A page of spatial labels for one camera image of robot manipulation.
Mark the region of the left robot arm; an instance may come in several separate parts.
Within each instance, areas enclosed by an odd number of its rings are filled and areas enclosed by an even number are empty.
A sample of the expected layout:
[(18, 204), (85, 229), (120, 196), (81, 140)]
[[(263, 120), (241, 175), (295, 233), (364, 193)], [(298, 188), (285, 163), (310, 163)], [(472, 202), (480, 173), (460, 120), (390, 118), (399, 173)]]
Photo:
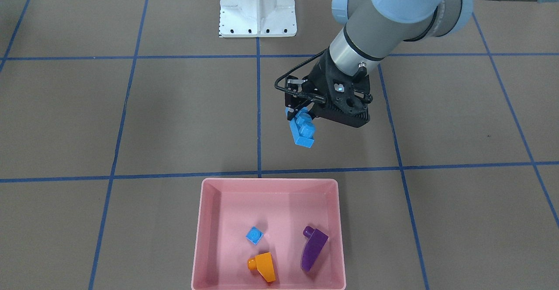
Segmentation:
[[(342, 24), (329, 47), (314, 56), (306, 77), (291, 72), (274, 87), (285, 93), (292, 130), (313, 128), (321, 117), (359, 128), (369, 122), (369, 74), (401, 42), (442, 37), (462, 29), (473, 15), (474, 0), (332, 0)], [(491, 0), (558, 2), (558, 0)]]

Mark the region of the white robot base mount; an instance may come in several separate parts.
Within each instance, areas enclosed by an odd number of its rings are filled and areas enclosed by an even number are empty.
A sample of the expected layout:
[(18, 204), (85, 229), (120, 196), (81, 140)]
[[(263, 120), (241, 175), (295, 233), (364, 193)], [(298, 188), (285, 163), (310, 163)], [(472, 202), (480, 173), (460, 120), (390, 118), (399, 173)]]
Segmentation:
[(296, 34), (295, 0), (220, 0), (220, 38), (280, 38)]

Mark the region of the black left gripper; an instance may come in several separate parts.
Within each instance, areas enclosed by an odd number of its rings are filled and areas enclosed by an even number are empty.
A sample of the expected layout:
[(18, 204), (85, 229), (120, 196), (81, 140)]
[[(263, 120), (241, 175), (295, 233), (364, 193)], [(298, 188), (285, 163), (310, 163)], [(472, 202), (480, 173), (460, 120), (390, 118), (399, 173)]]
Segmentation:
[(287, 120), (303, 108), (314, 120), (324, 118), (359, 128), (369, 123), (372, 102), (369, 71), (358, 66), (352, 76), (335, 65), (329, 49), (296, 65), (284, 75)]

